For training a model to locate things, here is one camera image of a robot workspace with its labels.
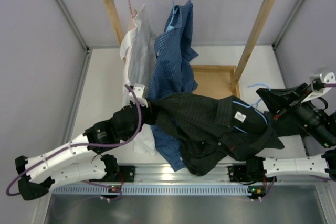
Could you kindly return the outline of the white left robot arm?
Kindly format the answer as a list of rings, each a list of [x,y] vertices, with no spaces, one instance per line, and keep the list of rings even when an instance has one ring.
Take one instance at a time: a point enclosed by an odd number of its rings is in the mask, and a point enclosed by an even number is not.
[[[143,126],[153,125],[158,108],[130,103],[112,118],[94,124],[68,143],[36,157],[15,159],[18,194],[25,201],[38,199],[57,187],[90,179],[114,181],[116,158],[107,151],[130,143]]]

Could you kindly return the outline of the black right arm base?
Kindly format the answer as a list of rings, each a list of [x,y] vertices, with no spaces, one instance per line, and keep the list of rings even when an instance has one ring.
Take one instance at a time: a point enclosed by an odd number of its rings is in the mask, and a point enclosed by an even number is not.
[[[273,177],[266,177],[263,168],[251,168],[246,165],[228,166],[230,182],[252,183],[252,182],[272,182]]]

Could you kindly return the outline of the dark pinstriped shirt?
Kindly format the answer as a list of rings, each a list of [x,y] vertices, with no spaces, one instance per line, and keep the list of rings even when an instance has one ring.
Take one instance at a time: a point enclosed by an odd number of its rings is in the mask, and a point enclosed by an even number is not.
[[[180,143],[191,174],[204,176],[224,157],[244,162],[266,148],[281,150],[284,136],[303,131],[295,119],[275,121],[232,95],[214,99],[175,93],[151,103],[155,125]]]

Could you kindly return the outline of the light blue wire hanger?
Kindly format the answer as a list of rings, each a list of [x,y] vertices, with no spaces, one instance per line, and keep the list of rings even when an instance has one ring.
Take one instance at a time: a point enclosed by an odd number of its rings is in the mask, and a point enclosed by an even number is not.
[[[256,87],[256,86],[263,86],[265,87],[268,91],[271,90],[270,86],[267,85],[267,84],[264,84],[264,83],[255,83],[255,84],[252,84],[252,85],[249,85],[247,86],[248,88],[252,88],[252,87]],[[257,100],[257,102],[253,103],[253,104],[250,104],[250,105],[244,105],[240,102],[237,102],[237,101],[233,101],[232,103],[233,104],[236,104],[236,105],[239,105],[239,106],[242,106],[243,108],[253,108],[254,111],[263,118],[263,120],[265,121],[265,124],[268,125],[268,120],[266,119],[265,115],[263,113],[261,113],[259,110],[258,110],[258,107],[259,107],[259,104],[261,102],[261,98],[259,98]]]

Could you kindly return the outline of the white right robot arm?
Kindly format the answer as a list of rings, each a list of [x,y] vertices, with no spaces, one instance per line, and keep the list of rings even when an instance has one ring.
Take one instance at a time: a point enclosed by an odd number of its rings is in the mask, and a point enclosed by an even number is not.
[[[303,83],[293,88],[259,88],[274,122],[285,121],[282,131],[296,126],[305,142],[305,157],[254,157],[246,162],[245,176],[275,178],[282,175],[307,175],[323,180],[335,180],[335,113],[328,114],[328,102],[323,96],[335,85]],[[313,151],[306,140],[315,140],[324,151]]]

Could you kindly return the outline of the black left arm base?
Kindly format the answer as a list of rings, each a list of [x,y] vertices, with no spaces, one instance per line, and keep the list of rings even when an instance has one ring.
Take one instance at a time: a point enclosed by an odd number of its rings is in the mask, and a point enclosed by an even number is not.
[[[131,183],[134,182],[135,177],[135,166],[131,165],[121,165],[119,166],[118,172],[107,173],[102,179],[90,179],[89,181],[94,182],[114,182],[114,183]]]

